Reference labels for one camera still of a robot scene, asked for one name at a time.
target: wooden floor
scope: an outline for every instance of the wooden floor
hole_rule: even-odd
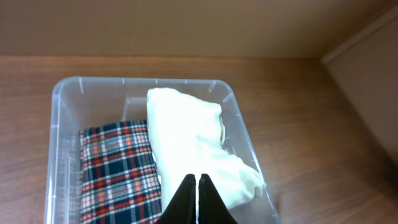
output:
[[[394,166],[316,60],[0,57],[1,223],[43,223],[51,91],[80,75],[223,80],[282,223],[398,223]]]

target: folded clothing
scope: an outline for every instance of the folded clothing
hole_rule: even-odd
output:
[[[81,223],[155,223],[160,184],[145,120],[80,131]]]
[[[148,133],[162,178],[163,211],[186,174],[196,180],[208,174],[228,209],[262,195],[262,176],[222,149],[220,114],[219,104],[174,89],[148,91]]]

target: clear plastic bin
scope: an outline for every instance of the clear plastic bin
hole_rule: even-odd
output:
[[[52,92],[52,114],[44,223],[80,222],[80,143],[78,130],[132,119],[146,119],[150,88],[169,87],[218,103],[226,128],[224,149],[261,175],[256,153],[234,93],[219,80],[70,77]],[[229,211],[238,223],[279,223],[268,194]]]

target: beige panel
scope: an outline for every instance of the beige panel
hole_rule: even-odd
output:
[[[327,67],[398,163],[398,17]]]
[[[319,57],[395,0],[2,0],[0,54]]]

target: white cloth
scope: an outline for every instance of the white cloth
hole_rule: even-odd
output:
[[[197,187],[201,174],[208,174],[228,209],[262,195],[261,175],[221,148],[220,114],[219,104],[174,89],[148,91],[148,134],[162,178],[162,211],[187,174],[195,174]]]

